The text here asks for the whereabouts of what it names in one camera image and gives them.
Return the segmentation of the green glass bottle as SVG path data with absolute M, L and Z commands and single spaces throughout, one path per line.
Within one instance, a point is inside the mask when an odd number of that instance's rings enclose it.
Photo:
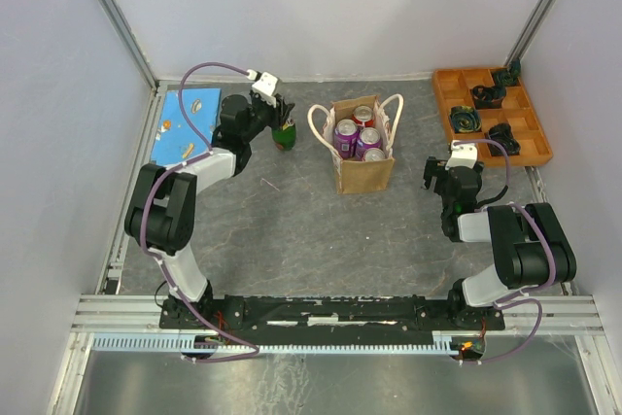
M 273 142 L 280 151 L 290 151 L 296 142 L 296 125 L 292 118 L 288 118 L 285 123 L 273 129 L 271 132 Z

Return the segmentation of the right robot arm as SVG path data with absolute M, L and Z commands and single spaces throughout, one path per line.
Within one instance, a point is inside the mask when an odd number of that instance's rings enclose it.
M 456 281 L 445 306 L 447 320 L 467 329 L 481 307 L 573 280 L 577 264 L 570 242 L 548 203 L 486 206 L 477 199 L 484 164 L 458 165 L 451 159 L 426 160 L 425 189 L 441 198 L 443 234 L 457 243 L 488 243 L 493 263 Z

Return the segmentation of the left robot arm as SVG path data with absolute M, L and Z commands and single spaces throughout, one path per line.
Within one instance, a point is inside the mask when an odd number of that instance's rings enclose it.
M 292 129 L 293 109 L 293 103 L 275 92 L 229 95 L 203 153 L 173 165 L 147 163 L 138 173 L 124 231 L 156 260 L 169 294 L 183 303 L 182 317 L 193 327 L 206 327 L 215 316 L 210 282 L 200 272 L 190 246 L 196 198 L 239 175 L 251 158 L 252 141 L 266 128 L 277 135 Z

